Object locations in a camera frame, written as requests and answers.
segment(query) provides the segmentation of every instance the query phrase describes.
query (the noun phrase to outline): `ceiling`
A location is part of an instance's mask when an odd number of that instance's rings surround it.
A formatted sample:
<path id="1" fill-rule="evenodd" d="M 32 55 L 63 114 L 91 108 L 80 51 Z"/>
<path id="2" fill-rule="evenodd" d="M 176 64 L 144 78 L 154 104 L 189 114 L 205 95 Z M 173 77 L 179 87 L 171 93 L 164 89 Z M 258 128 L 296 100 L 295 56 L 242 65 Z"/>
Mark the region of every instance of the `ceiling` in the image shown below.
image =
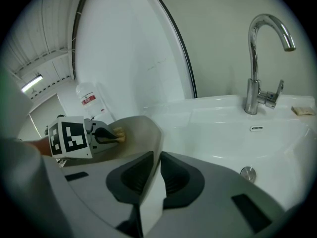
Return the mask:
<path id="1" fill-rule="evenodd" d="M 19 87 L 43 76 L 26 91 L 33 101 L 56 83 L 74 78 L 72 33 L 79 1 L 32 0 L 2 44 L 0 67 L 11 73 Z"/>

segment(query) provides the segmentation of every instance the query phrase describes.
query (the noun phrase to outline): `sponge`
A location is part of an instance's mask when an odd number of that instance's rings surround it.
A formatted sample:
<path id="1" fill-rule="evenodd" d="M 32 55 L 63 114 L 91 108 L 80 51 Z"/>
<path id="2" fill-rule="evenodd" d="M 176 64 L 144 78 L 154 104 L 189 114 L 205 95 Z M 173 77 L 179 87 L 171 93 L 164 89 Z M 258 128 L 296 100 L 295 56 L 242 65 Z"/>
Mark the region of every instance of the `sponge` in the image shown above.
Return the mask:
<path id="1" fill-rule="evenodd" d="M 292 107 L 292 111 L 298 116 L 302 115 L 316 115 L 315 111 L 311 107 Z"/>
<path id="2" fill-rule="evenodd" d="M 113 129 L 114 134 L 118 137 L 115 139 L 107 138 L 107 137 L 98 137 L 98 140 L 100 142 L 106 142 L 106 143 L 123 143 L 125 141 L 125 133 L 122 127 L 118 127 Z"/>

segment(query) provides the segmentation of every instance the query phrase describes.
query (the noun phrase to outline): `sink overflow hole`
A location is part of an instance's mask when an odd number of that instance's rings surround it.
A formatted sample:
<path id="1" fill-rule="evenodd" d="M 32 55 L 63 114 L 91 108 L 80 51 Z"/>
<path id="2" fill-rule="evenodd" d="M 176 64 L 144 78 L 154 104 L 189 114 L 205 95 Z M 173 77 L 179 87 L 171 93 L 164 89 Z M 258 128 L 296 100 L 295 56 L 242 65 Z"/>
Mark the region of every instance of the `sink overflow hole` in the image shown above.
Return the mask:
<path id="1" fill-rule="evenodd" d="M 254 125 L 250 127 L 250 131 L 261 131 L 261 130 L 263 130 L 262 125 Z"/>

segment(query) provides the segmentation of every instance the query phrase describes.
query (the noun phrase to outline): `sink drain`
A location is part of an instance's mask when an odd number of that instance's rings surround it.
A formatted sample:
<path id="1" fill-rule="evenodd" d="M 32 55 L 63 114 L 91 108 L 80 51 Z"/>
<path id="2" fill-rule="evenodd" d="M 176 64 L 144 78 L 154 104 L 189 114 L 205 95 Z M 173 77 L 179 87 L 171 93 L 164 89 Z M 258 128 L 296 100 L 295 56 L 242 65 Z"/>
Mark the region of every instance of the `sink drain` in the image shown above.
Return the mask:
<path id="1" fill-rule="evenodd" d="M 254 168 L 252 167 L 244 167 L 241 172 L 240 175 L 242 175 L 242 177 L 252 183 L 255 182 L 256 178 L 257 178 L 257 173 L 254 170 Z"/>

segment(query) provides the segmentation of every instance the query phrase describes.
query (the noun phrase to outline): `red label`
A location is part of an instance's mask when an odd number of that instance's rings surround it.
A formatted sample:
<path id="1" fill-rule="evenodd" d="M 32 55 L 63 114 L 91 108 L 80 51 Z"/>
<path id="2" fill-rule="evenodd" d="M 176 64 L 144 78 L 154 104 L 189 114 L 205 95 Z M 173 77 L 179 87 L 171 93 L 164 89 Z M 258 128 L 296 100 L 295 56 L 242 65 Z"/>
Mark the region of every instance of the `red label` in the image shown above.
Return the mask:
<path id="1" fill-rule="evenodd" d="M 96 99 L 96 97 L 94 96 L 94 95 L 92 95 L 92 96 L 90 96 L 89 98 L 87 98 L 86 100 L 83 100 L 81 103 L 83 104 L 83 105 L 86 105 L 87 103 L 89 103 L 89 102 L 91 102 L 91 101 L 93 101 L 93 100 L 95 100 Z"/>

